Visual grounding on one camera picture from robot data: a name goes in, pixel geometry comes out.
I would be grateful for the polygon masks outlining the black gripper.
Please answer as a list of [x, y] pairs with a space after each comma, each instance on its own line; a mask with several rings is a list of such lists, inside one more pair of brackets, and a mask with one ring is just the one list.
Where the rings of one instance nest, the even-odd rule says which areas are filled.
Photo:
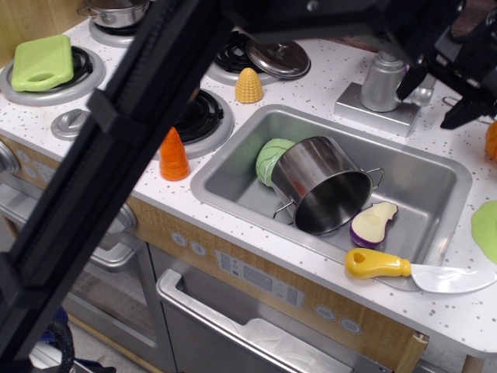
[[496, 10], [472, 31], [458, 36], [452, 25], [461, 11], [461, 7], [422, 7], [418, 11], [422, 53], [396, 89], [402, 102], [431, 74], [458, 92], [461, 98], [440, 125], [447, 130], [496, 115]]

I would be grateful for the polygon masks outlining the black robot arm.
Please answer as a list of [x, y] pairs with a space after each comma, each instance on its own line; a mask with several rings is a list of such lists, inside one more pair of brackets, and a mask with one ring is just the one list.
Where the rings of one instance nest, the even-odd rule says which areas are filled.
[[451, 38], [462, 1], [158, 1], [14, 246], [1, 255], [1, 370], [29, 372], [31, 350], [176, 122], [231, 29], [262, 42], [358, 37], [409, 64], [404, 98], [431, 74], [462, 100], [454, 129], [496, 113], [484, 26]]

